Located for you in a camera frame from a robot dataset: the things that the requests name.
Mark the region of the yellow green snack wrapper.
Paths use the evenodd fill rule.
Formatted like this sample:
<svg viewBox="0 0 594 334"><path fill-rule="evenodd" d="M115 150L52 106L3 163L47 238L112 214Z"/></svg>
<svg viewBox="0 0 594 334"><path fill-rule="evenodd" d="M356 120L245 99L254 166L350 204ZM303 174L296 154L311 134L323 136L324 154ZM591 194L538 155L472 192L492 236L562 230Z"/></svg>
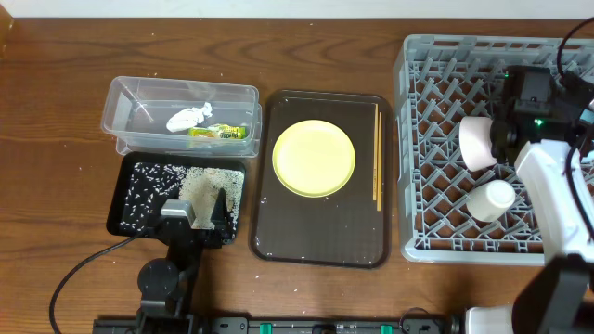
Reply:
<svg viewBox="0 0 594 334"><path fill-rule="evenodd" d="M218 123L208 127L192 127L188 130L187 134L193 137L244 139L248 135L248 130L245 126Z"/></svg>

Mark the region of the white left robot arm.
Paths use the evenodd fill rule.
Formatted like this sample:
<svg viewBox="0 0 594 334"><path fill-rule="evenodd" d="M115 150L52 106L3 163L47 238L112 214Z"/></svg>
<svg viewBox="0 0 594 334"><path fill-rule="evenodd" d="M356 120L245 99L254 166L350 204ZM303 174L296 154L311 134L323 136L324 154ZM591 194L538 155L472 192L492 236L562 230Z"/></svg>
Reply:
<svg viewBox="0 0 594 334"><path fill-rule="evenodd" d="M202 252L222 248L233 232L222 188L208 213L214 228L194 229L192 203L168 199L158 218L148 223L148 236L167 245L168 251L164 258L146 263L138 274L141 302L134 333L201 333L208 326L190 307Z"/></svg>

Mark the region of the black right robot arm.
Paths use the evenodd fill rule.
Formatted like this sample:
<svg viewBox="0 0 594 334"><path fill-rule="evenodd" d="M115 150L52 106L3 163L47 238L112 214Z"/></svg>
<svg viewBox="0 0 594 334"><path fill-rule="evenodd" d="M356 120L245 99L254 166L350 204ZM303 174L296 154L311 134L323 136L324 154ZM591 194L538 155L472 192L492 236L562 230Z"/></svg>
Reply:
<svg viewBox="0 0 594 334"><path fill-rule="evenodd" d="M508 162L523 183L543 239L545 266L511 306L473 307L467 333L590 333L593 198L579 149L593 130L591 108L511 107L495 119L463 118L459 144L476 171Z"/></svg>

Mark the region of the wooden chopstick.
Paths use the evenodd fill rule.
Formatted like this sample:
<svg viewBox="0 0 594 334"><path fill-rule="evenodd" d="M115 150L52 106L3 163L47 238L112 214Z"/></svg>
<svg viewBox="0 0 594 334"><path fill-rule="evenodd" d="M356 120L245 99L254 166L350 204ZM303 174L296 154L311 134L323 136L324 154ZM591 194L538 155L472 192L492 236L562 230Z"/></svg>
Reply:
<svg viewBox="0 0 594 334"><path fill-rule="evenodd" d="M378 165L378 123L379 107L377 104L374 111L374 133L373 133L373 200L377 200L377 165Z"/></svg>
<svg viewBox="0 0 594 334"><path fill-rule="evenodd" d="M378 117L378 146L377 146L377 211L381 211L381 172L382 172L382 112L379 112Z"/></svg>

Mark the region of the clear plastic bin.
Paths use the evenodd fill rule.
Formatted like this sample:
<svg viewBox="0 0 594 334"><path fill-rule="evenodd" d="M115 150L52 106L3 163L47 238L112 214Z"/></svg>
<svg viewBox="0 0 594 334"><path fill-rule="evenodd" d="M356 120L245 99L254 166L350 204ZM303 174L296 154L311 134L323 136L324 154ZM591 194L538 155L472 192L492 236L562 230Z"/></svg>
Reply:
<svg viewBox="0 0 594 334"><path fill-rule="evenodd" d="M262 130L251 85L120 76L110 83L102 130L117 151L251 158Z"/></svg>

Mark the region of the leftover rice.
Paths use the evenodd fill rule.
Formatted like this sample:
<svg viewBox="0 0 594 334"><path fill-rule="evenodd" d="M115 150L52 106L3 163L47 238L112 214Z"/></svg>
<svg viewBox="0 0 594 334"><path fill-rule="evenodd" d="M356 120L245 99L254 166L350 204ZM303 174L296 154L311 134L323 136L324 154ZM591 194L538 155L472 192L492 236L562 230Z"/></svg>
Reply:
<svg viewBox="0 0 594 334"><path fill-rule="evenodd" d="M213 229L212 210L222 188L226 192L231 228L236 232L243 183L241 171L138 162L124 191L123 213L116 222L121 231L134 234L149 217L160 214L166 200L181 199L191 202L194 229Z"/></svg>

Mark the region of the white napkin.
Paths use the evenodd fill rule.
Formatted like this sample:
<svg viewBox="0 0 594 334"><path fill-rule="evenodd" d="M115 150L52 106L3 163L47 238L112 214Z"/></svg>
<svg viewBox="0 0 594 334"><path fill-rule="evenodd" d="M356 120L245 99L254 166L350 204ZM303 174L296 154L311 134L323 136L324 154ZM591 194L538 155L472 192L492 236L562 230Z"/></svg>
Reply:
<svg viewBox="0 0 594 334"><path fill-rule="evenodd" d="M166 128L171 133L185 131L198 124L202 124L207 118L212 116L213 107L209 102L205 102L200 108L191 107L178 111L166 123Z"/></svg>

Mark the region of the grey dishwasher rack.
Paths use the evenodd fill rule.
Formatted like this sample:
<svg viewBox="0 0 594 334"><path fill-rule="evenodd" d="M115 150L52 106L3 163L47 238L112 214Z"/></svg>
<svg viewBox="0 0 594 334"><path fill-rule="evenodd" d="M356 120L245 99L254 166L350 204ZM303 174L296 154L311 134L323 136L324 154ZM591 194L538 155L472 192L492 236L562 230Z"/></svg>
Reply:
<svg viewBox="0 0 594 334"><path fill-rule="evenodd" d="M543 239L513 165L470 171L459 147L464 117L494 119L510 66L550 69L552 107L593 111L593 43L589 39L411 35L394 64L399 137L400 250L411 262L541 265ZM593 198L592 135L579 149ZM496 221L475 220L469 193L494 180L515 191Z"/></svg>

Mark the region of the yellow plate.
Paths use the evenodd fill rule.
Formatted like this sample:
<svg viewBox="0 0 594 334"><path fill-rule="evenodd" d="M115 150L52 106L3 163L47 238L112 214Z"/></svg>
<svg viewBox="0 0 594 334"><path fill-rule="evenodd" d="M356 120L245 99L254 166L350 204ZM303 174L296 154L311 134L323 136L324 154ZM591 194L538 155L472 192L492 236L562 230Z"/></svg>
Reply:
<svg viewBox="0 0 594 334"><path fill-rule="evenodd" d="M278 181L306 198L323 198L343 188L354 173L355 148L339 126L306 120L279 135L272 151Z"/></svg>

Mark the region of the black rail with green clips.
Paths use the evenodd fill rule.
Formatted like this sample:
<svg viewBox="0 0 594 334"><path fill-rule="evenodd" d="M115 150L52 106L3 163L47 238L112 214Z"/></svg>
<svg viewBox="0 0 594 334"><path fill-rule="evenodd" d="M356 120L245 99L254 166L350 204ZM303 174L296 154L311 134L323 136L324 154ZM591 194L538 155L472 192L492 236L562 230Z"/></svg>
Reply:
<svg viewBox="0 0 594 334"><path fill-rule="evenodd" d="M463 321L431 315L420 308L399 318L249 318L186 315L158 318L138 314L130 318L99 318L93 334L463 334Z"/></svg>

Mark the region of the white paper cup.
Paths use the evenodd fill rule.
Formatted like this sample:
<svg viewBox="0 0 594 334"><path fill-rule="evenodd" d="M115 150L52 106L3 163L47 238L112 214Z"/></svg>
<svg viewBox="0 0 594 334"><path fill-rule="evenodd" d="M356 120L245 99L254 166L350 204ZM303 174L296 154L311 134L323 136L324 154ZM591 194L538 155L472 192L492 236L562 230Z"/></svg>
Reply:
<svg viewBox="0 0 594 334"><path fill-rule="evenodd" d="M482 222L494 222L514 203L513 187L502 180L494 180L473 189L466 202L470 215Z"/></svg>

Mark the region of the dark brown serving tray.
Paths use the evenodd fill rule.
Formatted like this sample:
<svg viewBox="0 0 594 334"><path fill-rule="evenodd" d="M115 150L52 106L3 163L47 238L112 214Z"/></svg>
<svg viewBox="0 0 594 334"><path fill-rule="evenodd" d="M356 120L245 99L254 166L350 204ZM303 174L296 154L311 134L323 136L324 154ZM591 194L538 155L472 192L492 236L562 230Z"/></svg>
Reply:
<svg viewBox="0 0 594 334"><path fill-rule="evenodd" d="M382 112L381 211L373 200L375 104ZM339 126L354 144L353 176L323 198L292 193L277 179L272 151L279 135L306 120ZM380 96L278 90L265 104L250 248L267 261L372 269L389 257L392 231L393 119Z"/></svg>

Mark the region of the black waste tray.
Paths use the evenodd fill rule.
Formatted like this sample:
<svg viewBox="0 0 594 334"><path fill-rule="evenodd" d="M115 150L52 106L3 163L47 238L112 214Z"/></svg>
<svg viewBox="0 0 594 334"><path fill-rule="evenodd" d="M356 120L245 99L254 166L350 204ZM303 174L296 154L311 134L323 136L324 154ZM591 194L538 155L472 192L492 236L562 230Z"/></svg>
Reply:
<svg viewBox="0 0 594 334"><path fill-rule="evenodd" d="M128 182L131 180L132 169L138 162L152 162L159 164L173 164L185 167L206 167L241 171L244 173L244 183L242 187L243 194L246 179L246 169L240 161L141 152L129 153L123 158L121 170L110 206L110 212L108 214L107 229L112 235L123 237L143 236L145 238L151 238L148 236L148 223L159 216L157 215L149 217L148 222L142 227L142 229L134 234L121 231L119 224L116 222L116 219L123 213L124 191L128 189Z"/></svg>

